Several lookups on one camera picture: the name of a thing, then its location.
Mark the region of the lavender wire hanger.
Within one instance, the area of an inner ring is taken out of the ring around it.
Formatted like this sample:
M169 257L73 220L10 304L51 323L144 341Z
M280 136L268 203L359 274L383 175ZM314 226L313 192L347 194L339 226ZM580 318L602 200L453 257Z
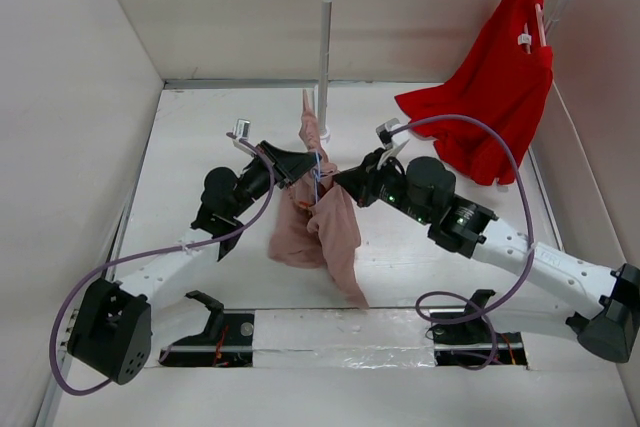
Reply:
M337 171L337 166L324 159L318 150L314 152L315 166L311 169L313 180L314 205L333 187L333 176Z

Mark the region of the pink printed t shirt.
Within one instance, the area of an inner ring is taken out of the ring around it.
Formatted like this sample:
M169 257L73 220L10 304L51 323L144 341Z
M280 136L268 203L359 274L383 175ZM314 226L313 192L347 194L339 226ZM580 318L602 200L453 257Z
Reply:
M308 152L318 150L331 162L321 145L318 120L307 93L302 94L299 137ZM282 192L268 257L296 268L326 268L347 301L367 309L369 303L355 273L356 250L360 246L353 201L340 186L334 183L314 205L310 171Z

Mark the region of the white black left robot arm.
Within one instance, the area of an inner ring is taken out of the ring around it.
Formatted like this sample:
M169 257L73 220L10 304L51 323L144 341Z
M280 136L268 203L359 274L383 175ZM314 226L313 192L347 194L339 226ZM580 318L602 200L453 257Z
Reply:
M240 174L217 167L205 176L200 207L181 244L147 253L149 263L121 279L92 276L83 282L67 351L108 381L130 382L184 338L205 344L223 338L223 304L195 287L199 257L213 252L221 261L253 224L240 216L256 201L269 205L276 189L293 185L317 165L313 153L266 141L234 144L250 154L249 164Z

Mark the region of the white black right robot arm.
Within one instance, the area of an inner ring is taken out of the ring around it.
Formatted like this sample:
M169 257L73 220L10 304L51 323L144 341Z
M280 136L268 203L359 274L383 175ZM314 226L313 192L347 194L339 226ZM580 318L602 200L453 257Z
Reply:
M456 177L433 157L408 166L381 159L382 150L336 175L360 207L382 201L427 226L437 246L502 268L565 303L559 335L614 363L631 358L639 333L639 270L591 264L543 243L532 244L490 209L456 194Z

